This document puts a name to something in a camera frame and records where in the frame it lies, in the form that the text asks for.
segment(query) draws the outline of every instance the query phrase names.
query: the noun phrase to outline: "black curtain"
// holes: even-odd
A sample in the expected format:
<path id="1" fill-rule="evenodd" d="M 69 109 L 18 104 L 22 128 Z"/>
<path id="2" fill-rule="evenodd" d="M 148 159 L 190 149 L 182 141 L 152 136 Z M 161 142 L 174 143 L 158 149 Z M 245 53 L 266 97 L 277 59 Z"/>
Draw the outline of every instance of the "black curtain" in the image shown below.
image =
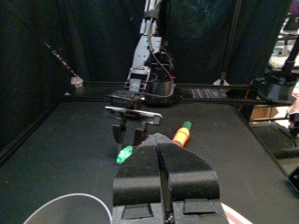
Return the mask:
<path id="1" fill-rule="evenodd" d="M 248 83 L 262 75 L 289 3 L 242 0 L 229 83 Z M 236 0 L 170 1 L 176 82 L 212 83 L 220 77 L 234 5 Z M 0 1 L 0 148 L 69 87 L 70 73 L 41 40 L 85 81 L 124 81 L 144 7 L 145 0 Z"/>
<path id="2" fill-rule="evenodd" d="M 69 72 L 42 43 L 67 58 L 57 9 L 54 1 L 0 1 L 0 149 L 61 98 L 70 83 Z"/>
<path id="3" fill-rule="evenodd" d="M 169 48 L 177 82 L 220 77 L 236 0 L 170 1 Z M 290 0 L 241 1 L 228 82 L 262 75 Z M 65 0 L 77 67 L 88 81 L 124 81 L 132 65 L 145 0 Z"/>

